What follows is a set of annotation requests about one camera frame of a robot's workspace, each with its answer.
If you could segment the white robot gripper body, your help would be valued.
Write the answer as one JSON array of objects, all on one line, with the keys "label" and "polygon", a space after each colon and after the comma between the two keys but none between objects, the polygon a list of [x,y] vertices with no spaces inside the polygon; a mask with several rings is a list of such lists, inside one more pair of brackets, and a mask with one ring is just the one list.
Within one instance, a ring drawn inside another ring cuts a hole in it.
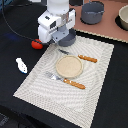
[{"label": "white robot gripper body", "polygon": [[63,15],[53,15],[45,11],[38,18],[38,36],[43,44],[56,43],[69,34],[75,25],[75,10]]}]

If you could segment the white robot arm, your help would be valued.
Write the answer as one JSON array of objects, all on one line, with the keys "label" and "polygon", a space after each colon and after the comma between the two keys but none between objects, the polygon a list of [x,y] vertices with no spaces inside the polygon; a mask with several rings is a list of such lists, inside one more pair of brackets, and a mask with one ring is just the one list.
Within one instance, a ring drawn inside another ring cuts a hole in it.
[{"label": "white robot arm", "polygon": [[67,47],[75,42],[75,10],[69,0],[47,0],[47,10],[38,18],[38,36],[43,44]]}]

